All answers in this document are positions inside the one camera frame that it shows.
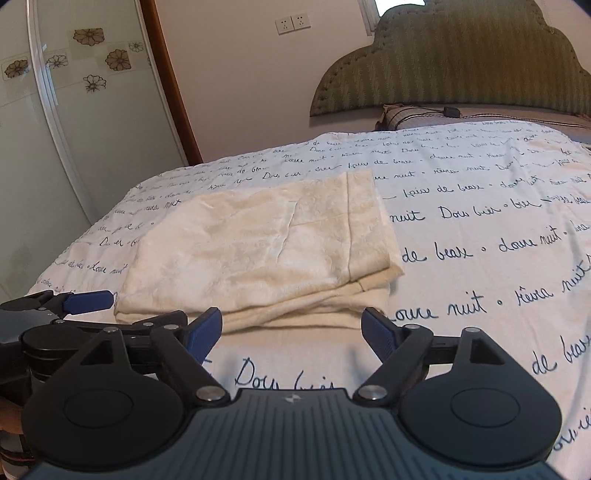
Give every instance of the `window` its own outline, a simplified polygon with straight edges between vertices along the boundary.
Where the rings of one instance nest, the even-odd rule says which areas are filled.
[[[368,35],[375,32],[379,18],[386,10],[397,5],[425,5],[424,0],[358,0],[361,7],[361,16]]]

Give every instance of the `electrical outlet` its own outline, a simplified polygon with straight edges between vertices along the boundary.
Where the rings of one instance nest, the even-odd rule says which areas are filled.
[[[309,28],[311,26],[308,14],[292,15],[291,21],[294,24],[294,30],[301,30],[302,28]]]
[[[279,35],[295,30],[294,24],[291,21],[291,17],[284,17],[280,18],[279,20],[275,20],[275,25],[277,26],[277,33],[279,33]]]

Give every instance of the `flower outline decoration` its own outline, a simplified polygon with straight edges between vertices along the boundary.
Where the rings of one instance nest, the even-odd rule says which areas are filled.
[[[134,51],[136,53],[144,51],[144,44],[140,41],[130,41],[127,45],[131,51]]]
[[[105,33],[102,28],[82,28],[81,30],[74,30],[72,38],[82,45],[92,47],[105,41]]]
[[[114,70],[116,72],[129,70],[131,68],[131,63],[129,62],[129,54],[127,53],[127,50],[120,50],[117,48],[116,50],[109,52],[107,58],[105,59],[105,62],[111,70]]]
[[[87,92],[97,92],[107,88],[107,81],[99,75],[88,75],[82,80],[86,82]]]
[[[49,57],[45,62],[45,65],[50,70],[65,67],[68,65],[68,57],[62,54],[56,54],[52,57]]]
[[[13,79],[16,77],[20,77],[21,75],[24,75],[28,71],[29,61],[27,59],[19,59],[13,61],[10,65],[6,67],[6,70],[4,70],[4,75],[6,75],[10,79]]]

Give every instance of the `white logo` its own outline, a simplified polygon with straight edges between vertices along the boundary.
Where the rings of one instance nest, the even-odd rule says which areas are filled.
[[[301,397],[297,394],[292,394],[291,397],[285,397],[285,401],[288,401],[289,403],[296,403],[297,401],[300,401]]]

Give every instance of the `metal bolt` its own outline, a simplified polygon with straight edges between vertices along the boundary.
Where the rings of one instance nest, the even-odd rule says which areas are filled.
[[[381,400],[388,395],[388,390],[380,385],[364,385],[357,392],[366,400]]]
[[[197,398],[204,401],[221,400],[225,394],[226,391],[223,388],[216,387],[215,385],[207,385],[206,387],[201,387],[196,392]]]

